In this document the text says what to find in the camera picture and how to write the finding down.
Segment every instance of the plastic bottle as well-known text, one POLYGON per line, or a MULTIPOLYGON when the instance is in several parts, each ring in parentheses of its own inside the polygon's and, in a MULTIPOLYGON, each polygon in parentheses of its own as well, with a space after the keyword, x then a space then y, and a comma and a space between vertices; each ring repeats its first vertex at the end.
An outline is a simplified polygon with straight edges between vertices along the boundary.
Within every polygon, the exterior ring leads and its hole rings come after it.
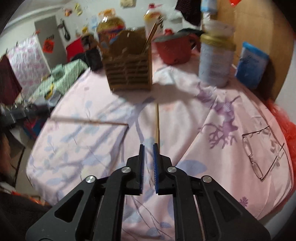
POLYGON ((202 34, 198 77, 218 88, 227 85, 236 45, 228 39, 202 34))
POLYGON ((126 26, 124 21, 115 16, 115 9, 106 9, 99 13, 99 16, 102 18, 102 21, 98 24, 96 29, 99 37, 99 41, 104 41, 101 34, 106 35, 109 38, 109 43, 113 43, 117 35, 122 31, 125 30, 126 26))
MULTIPOLYGON (((159 7, 160 7, 160 5, 156 6, 154 3, 150 3, 147 12, 144 15, 146 38, 148 38, 148 36, 149 36, 154 24, 156 23, 157 19, 159 17, 163 16, 163 14, 161 13, 159 7)), ((162 35, 162 33, 163 33, 163 26, 159 25, 157 30, 156 30, 156 33, 154 34, 153 39, 159 37, 160 35, 162 35)), ((151 46, 152 46, 152 52, 157 53, 155 43, 152 42, 151 46)))

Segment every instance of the hanging towel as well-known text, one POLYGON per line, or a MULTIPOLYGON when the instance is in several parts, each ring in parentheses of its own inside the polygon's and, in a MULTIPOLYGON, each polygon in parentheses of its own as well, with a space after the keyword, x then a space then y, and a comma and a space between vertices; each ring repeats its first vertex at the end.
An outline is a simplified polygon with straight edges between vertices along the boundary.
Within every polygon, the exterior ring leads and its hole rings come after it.
POLYGON ((4 55, 0 61, 0 102, 12 105, 21 90, 22 87, 15 77, 9 60, 4 55))

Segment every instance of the white container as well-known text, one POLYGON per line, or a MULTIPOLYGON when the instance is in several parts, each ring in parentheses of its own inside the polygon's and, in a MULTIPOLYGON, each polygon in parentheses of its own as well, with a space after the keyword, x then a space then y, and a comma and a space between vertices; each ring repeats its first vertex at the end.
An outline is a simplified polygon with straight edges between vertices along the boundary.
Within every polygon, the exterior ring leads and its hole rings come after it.
MULTIPOLYGON (((144 15, 146 38, 148 38, 154 24, 161 17, 163 18, 163 14, 160 11, 160 6, 159 5, 157 6, 154 3, 150 3, 147 12, 144 15)), ((161 24, 157 27, 157 30, 152 40, 161 36, 162 34, 163 34, 163 25, 161 24)), ((151 51, 152 53, 157 53, 157 47, 154 42, 151 43, 151 51)))
POLYGON ((208 85, 224 87, 229 79, 235 44, 207 34, 201 36, 200 66, 198 77, 208 85))
POLYGON ((235 28, 218 20, 204 19, 204 30, 213 37, 229 38, 234 34, 235 28))

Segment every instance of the sticker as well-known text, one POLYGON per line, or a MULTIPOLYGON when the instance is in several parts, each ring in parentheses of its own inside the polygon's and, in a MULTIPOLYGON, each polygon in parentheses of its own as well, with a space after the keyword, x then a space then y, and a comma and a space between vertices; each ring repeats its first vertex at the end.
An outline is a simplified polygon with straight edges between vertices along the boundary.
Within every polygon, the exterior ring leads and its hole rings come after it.
POLYGON ((54 39, 54 34, 53 34, 53 35, 50 35, 50 36, 49 36, 49 37, 47 37, 46 39, 53 40, 53 39, 54 39))
POLYGON ((44 53, 52 53, 54 50, 54 41, 46 39, 43 43, 42 51, 44 53))
POLYGON ((65 17, 69 17, 71 14, 72 14, 72 9, 64 9, 64 12, 65 12, 65 17))

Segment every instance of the white bottle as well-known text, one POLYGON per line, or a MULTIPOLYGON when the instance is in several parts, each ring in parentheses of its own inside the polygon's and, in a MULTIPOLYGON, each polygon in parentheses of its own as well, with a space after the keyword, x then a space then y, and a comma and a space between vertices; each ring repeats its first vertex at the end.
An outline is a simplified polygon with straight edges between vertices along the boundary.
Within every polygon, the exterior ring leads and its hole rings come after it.
MULTIPOLYGON (((156 6, 154 3, 149 4, 149 8, 144 15, 144 22, 145 22, 145 33, 146 38, 148 38, 154 24, 157 22, 157 19, 162 18, 163 14, 161 13, 159 6, 156 6)), ((163 25, 159 25, 156 33, 154 34, 153 39, 159 37, 163 34, 163 25)), ((157 49, 155 43, 151 43, 152 53, 157 53, 157 49)))

